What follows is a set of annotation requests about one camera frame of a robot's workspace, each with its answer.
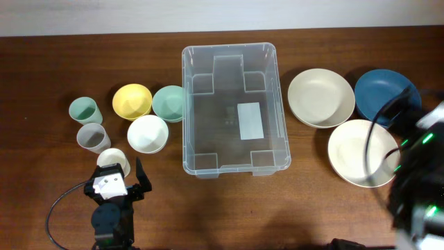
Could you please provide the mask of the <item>cream white plate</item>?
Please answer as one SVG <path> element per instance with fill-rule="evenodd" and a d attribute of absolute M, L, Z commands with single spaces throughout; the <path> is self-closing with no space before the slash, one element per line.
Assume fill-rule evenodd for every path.
<path fill-rule="evenodd" d="M 334 171 L 345 181 L 363 188 L 374 188 L 390 182 L 398 167 L 400 153 L 387 153 L 398 147 L 393 136 L 376 124 L 370 138 L 368 164 L 364 167 L 364 149 L 371 122 L 363 119 L 347 121 L 332 132 L 328 156 Z"/>

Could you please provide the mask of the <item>beige plate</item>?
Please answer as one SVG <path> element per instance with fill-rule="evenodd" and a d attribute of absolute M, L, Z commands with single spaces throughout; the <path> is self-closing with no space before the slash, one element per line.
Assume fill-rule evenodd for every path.
<path fill-rule="evenodd" d="M 355 94 L 344 77 L 328 69 L 308 69 L 293 78 L 287 98 L 291 112 L 303 124 L 332 128 L 347 121 L 355 109 Z"/>

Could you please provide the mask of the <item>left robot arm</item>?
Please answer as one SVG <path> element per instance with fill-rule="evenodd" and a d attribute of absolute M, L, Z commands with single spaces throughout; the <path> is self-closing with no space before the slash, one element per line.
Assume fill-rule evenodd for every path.
<path fill-rule="evenodd" d="M 139 158 L 136 159 L 136 177 L 139 182 L 127 186 L 122 166 L 114 163 L 97 166 L 86 182 L 84 194 L 99 205 L 91 218 L 94 249 L 134 248 L 133 203 L 144 199 L 144 194 L 152 190 Z"/>

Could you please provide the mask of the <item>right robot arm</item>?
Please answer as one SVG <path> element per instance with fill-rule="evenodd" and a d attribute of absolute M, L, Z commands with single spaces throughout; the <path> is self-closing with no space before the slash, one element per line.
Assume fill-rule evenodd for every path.
<path fill-rule="evenodd" d="M 404 108 L 389 127 L 403 138 L 390 189 L 396 249 L 443 249 L 443 104 Z"/>

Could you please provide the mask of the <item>dark blue plate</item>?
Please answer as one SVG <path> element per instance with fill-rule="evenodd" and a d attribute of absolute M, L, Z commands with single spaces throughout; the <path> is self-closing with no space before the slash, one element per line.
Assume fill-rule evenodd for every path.
<path fill-rule="evenodd" d="M 404 89 L 411 90 L 409 103 L 419 112 L 422 110 L 422 99 L 416 86 L 404 75 L 389 69 L 374 69 L 366 72 L 355 85 L 355 101 L 358 114 L 372 121 L 384 104 L 394 99 Z"/>

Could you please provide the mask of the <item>cream white cup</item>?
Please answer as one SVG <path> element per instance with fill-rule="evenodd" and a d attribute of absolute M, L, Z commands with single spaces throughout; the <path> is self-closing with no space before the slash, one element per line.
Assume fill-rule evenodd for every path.
<path fill-rule="evenodd" d="M 99 154 L 96 164 L 99 167 L 105 167 L 107 165 L 119 163 L 124 173 L 124 177 L 127 177 L 130 173 L 130 163 L 123 151 L 117 148 L 109 148 Z"/>

